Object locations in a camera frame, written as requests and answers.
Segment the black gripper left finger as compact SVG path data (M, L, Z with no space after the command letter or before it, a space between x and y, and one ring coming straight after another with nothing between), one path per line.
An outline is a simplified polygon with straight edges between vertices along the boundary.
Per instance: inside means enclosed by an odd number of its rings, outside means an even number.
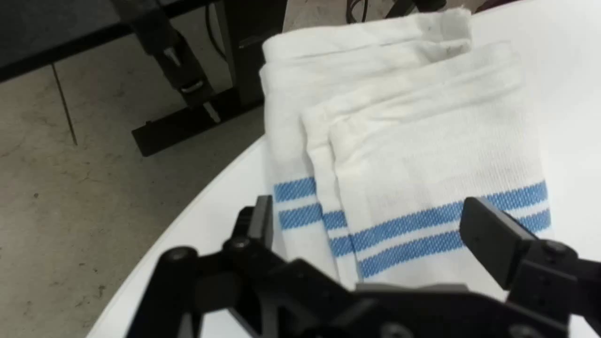
M244 206L235 221L227 250L268 250L272 246L272 197L259 195L251 206Z

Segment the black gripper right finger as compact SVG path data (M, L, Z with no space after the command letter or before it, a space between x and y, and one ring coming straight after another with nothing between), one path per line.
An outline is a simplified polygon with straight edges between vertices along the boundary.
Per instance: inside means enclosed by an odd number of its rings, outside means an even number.
M484 199L467 197L460 214L460 238L496 283L509 289L535 234Z

